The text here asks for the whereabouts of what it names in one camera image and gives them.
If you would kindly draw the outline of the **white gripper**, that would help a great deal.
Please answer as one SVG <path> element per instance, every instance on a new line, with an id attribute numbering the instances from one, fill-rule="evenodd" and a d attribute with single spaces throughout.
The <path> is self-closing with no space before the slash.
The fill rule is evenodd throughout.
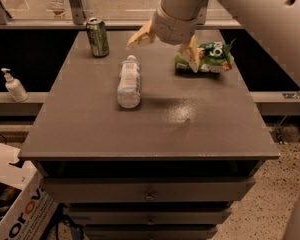
<path id="1" fill-rule="evenodd" d="M 200 59 L 197 40 L 193 35 L 200 9 L 201 6 L 179 6 L 168 13 L 166 8 L 159 5 L 152 20 L 147 21 L 130 37 L 126 48 L 134 49 L 149 45 L 154 42 L 156 36 L 162 42 L 171 45 L 181 44 L 179 48 L 181 57 L 189 64 L 192 71 L 197 73 Z"/>

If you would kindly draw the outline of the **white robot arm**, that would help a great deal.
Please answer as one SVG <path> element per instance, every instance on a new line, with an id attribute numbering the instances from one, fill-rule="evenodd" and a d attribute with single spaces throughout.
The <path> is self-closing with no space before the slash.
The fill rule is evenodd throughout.
<path id="1" fill-rule="evenodd" d="M 300 0 L 217 0 L 300 87 Z M 152 16 L 128 41 L 127 47 L 155 39 L 179 45 L 199 63 L 194 30 L 207 0 L 161 0 Z M 300 240 L 300 173 L 284 153 L 257 173 L 257 191 L 235 208 L 235 217 L 213 240 Z"/>

